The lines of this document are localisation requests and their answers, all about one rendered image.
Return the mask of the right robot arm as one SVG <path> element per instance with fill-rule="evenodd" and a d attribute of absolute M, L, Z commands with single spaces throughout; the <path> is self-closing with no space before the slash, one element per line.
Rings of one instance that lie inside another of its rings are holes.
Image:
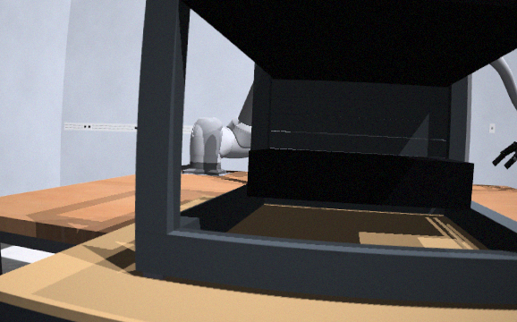
<path fill-rule="evenodd" d="M 217 118 L 199 118 L 191 131 L 190 163 L 184 174 L 220 175 L 221 158 L 249 157 L 251 141 L 253 83 L 240 114 L 223 127 Z"/>

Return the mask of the dark grey metal rack frame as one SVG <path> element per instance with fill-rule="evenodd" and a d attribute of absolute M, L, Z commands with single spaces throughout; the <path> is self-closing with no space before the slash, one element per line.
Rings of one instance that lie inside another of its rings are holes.
<path fill-rule="evenodd" d="M 255 64 L 248 183 L 181 211 L 191 9 Z M 468 75 L 515 49 L 517 0 L 146 0 L 135 271 L 517 304 L 517 221 L 471 200 L 465 162 Z M 264 204 L 443 215 L 490 250 L 227 233 Z"/>

